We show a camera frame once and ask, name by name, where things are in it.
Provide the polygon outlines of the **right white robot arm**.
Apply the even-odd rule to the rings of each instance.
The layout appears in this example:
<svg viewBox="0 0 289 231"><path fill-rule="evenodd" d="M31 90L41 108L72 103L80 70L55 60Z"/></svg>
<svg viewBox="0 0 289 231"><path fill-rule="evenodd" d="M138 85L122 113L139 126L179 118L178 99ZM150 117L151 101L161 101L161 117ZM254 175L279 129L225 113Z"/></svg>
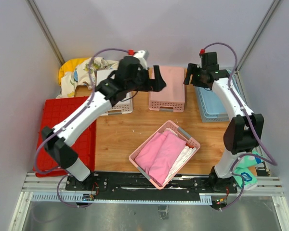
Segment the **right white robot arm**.
<svg viewBox="0 0 289 231"><path fill-rule="evenodd" d="M200 51L201 65L189 63L184 84L209 88L222 102L229 118L223 135L225 151L209 174L209 188L218 193L233 184L233 176L239 187L255 184L249 167L262 162L253 151L262 135L264 117L248 108L236 90L227 70L219 69L217 53Z"/></svg>

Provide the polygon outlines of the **white perforated basket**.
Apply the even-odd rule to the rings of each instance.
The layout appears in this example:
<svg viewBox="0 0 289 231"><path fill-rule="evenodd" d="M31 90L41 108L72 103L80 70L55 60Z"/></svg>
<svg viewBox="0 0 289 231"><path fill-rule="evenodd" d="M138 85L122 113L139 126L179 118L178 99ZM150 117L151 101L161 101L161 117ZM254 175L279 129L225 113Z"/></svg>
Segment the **white perforated basket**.
<svg viewBox="0 0 289 231"><path fill-rule="evenodd" d="M109 70L98 70L96 72L96 85L98 86L101 81L107 79L107 77L112 72L112 69ZM132 94L129 92L126 95L126 98L123 101L118 102L111 109L106 111L103 116L109 115L117 115L117 114L129 114L133 112L133 104L132 104Z"/></svg>

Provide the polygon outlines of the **pink basket with cloths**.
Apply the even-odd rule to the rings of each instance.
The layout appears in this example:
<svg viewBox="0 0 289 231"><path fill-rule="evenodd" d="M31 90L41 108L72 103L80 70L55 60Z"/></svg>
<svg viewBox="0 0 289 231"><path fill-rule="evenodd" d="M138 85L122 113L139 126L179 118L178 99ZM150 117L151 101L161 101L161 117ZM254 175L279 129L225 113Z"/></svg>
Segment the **pink basket with cloths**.
<svg viewBox="0 0 289 231"><path fill-rule="evenodd" d="M130 154L129 161L161 190L199 149L198 141L168 120Z"/></svg>

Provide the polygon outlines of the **light blue perforated basket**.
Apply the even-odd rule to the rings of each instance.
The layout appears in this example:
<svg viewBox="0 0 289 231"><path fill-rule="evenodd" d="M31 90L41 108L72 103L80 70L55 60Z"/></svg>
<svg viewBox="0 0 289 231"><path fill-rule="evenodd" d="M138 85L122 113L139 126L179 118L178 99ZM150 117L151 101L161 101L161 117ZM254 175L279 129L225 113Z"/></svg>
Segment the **light blue perforated basket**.
<svg viewBox="0 0 289 231"><path fill-rule="evenodd" d="M195 67L193 70L194 73L200 74L201 68ZM234 89L236 89L236 93L238 96L241 95L239 87L236 82L236 74L234 73L232 75L232 83ZM199 111L201 115L201 119L203 123L207 122L225 122L229 121L228 113L226 109L223 106L222 101L218 98L218 96L209 88L202 88L202 87L196 87L196 97L197 97L197 103L199 106ZM234 106L238 106L239 104L232 93L229 93L231 95L232 99L234 100Z"/></svg>

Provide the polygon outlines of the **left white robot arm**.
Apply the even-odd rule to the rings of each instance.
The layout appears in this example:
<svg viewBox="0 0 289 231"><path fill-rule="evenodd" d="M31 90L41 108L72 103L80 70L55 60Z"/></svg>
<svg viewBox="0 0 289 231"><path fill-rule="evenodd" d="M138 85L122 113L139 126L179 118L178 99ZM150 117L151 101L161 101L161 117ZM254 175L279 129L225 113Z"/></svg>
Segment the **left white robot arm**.
<svg viewBox="0 0 289 231"><path fill-rule="evenodd" d="M153 67L155 78L149 77L147 57L145 50L123 57L118 68L94 88L78 109L53 128L44 127L41 131L43 142L40 148L44 148L60 168L75 177L82 190L93 186L93 178L91 171L72 149L78 137L99 116L123 101L129 92L160 92L166 87L159 66Z"/></svg>

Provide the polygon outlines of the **pink perforated basket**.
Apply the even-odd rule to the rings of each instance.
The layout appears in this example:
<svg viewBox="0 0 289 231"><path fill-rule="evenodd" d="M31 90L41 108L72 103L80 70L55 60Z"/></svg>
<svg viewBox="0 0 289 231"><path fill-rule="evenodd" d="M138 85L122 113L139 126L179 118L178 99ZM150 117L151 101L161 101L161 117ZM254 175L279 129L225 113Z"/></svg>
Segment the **pink perforated basket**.
<svg viewBox="0 0 289 231"><path fill-rule="evenodd" d="M183 112L185 105L184 69L182 67L160 66L166 87L160 92L149 93L149 110L172 110Z"/></svg>

